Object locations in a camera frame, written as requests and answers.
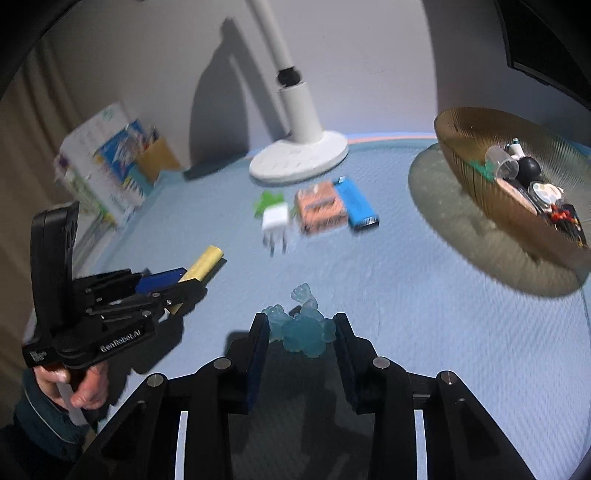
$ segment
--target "hand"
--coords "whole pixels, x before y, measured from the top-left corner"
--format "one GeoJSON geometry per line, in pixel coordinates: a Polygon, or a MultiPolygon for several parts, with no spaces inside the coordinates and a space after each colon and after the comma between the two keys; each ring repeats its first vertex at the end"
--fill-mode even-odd
{"type": "MultiPolygon", "coordinates": [[[[69,383],[70,373],[61,365],[52,367],[35,367],[35,378],[41,391],[55,404],[62,408],[66,405],[57,391],[58,382],[69,383]]],[[[101,362],[86,371],[84,380],[72,395],[72,406],[85,410],[97,410],[107,400],[109,379],[107,377],[108,364],[101,362]]]]}

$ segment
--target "white wall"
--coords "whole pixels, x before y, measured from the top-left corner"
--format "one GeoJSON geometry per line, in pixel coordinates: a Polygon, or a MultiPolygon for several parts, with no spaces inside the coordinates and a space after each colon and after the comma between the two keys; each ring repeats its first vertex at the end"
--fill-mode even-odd
{"type": "MultiPolygon", "coordinates": [[[[327,128],[432,131],[440,108],[481,105],[589,140],[585,108],[506,67],[492,0],[270,1],[327,128]]],[[[244,0],[82,0],[50,40],[83,116],[120,99],[187,166],[278,135],[276,73],[244,0]],[[220,46],[228,17],[253,68],[239,37],[220,46]]]]}

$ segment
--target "screw head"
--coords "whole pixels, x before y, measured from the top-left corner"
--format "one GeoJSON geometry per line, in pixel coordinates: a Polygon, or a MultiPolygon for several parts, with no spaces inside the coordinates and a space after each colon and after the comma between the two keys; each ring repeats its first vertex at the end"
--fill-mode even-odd
{"type": "Polygon", "coordinates": [[[160,374],[153,374],[148,377],[148,386],[149,387],[159,387],[162,385],[164,381],[164,377],[160,374]]]}
{"type": "Polygon", "coordinates": [[[384,356],[377,356],[376,358],[374,358],[372,360],[372,363],[374,365],[375,368],[379,368],[379,369],[384,369],[384,368],[388,368],[390,366],[390,360],[388,360],[386,357],[384,356]]]}
{"type": "Polygon", "coordinates": [[[213,366],[218,370],[225,370],[226,368],[230,368],[230,365],[232,365],[232,360],[226,358],[225,356],[215,359],[213,361],[213,366]]]}
{"type": "Polygon", "coordinates": [[[454,372],[451,372],[449,370],[441,372],[440,377],[447,385],[453,385],[458,380],[460,380],[454,372]]]}

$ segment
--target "woven basket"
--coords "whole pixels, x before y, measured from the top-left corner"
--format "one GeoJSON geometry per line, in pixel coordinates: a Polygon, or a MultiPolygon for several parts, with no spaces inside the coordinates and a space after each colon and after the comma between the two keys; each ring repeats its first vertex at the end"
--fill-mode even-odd
{"type": "Polygon", "coordinates": [[[535,158],[547,181],[564,189],[591,242],[591,163],[578,150],[549,130],[521,117],[487,108],[462,107],[441,113],[435,132],[449,166],[485,215],[535,257],[586,275],[591,249],[557,232],[532,215],[496,183],[487,181],[467,162],[484,162],[491,145],[504,147],[519,138],[526,155],[535,158]]]}

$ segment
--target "dark green sleeve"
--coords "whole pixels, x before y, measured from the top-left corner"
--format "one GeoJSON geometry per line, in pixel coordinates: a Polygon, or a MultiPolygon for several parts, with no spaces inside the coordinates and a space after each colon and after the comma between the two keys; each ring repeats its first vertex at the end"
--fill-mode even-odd
{"type": "Polygon", "coordinates": [[[17,465],[27,478],[63,479],[82,454],[88,426],[75,426],[41,392],[32,370],[25,371],[22,387],[13,424],[0,430],[0,456],[11,460],[12,469],[5,463],[0,471],[17,465]]]}

